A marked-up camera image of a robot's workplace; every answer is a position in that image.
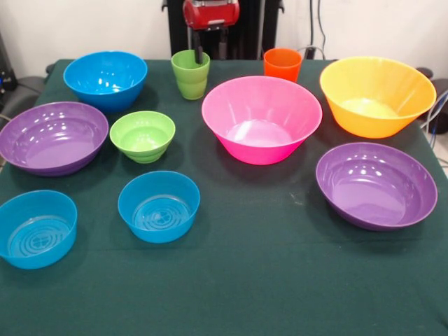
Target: blue bowl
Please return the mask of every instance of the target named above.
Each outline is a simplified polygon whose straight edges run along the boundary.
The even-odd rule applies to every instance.
[[[0,256],[32,270],[56,263],[73,246],[78,210],[57,191],[26,192],[0,206]]]
[[[101,51],[74,60],[64,71],[64,82],[86,104],[103,113],[128,109],[143,88],[148,66],[123,51]]]
[[[175,171],[152,171],[130,181],[118,197],[118,212],[138,238],[167,243],[193,224],[200,204],[199,188]]]

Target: purple bowl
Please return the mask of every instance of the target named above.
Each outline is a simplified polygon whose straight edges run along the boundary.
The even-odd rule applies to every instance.
[[[374,231],[422,221],[437,203],[433,177],[413,157],[377,143],[347,143],[318,162],[325,198],[350,223]]]
[[[61,101],[31,108],[0,132],[0,155],[41,176],[74,173],[92,161],[109,132],[95,107]]]

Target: green tablecloth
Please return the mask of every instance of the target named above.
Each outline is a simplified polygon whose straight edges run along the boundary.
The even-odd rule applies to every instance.
[[[76,100],[59,61],[38,104]],[[109,140],[76,174],[0,174],[0,203],[28,190],[62,191],[78,205],[78,238],[51,267],[0,262],[0,335],[447,335],[448,181],[416,125],[381,140],[420,160],[439,202],[423,223],[389,233],[342,220],[314,178],[329,148],[362,141],[339,128],[319,88],[325,62],[305,61],[300,83],[323,105],[318,131],[287,160],[236,161],[183,100],[168,61],[149,61],[131,111],[157,110],[177,126],[166,155],[141,165]],[[213,61],[208,90],[261,74],[263,64]],[[112,123],[121,115],[109,118]],[[198,184],[202,203],[189,233],[166,245],[139,241],[117,210],[124,185],[172,169]]]

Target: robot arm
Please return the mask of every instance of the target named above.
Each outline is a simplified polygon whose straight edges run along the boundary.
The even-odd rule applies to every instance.
[[[227,58],[228,27],[239,18],[238,0],[185,0],[183,2],[185,23],[192,32],[192,44],[196,63],[202,63],[202,46],[199,32],[220,30],[220,58]]]

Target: small green bowl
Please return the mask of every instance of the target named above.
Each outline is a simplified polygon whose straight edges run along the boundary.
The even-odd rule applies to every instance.
[[[157,161],[174,138],[176,126],[163,113],[139,111],[124,115],[111,127],[112,143],[138,163]]]

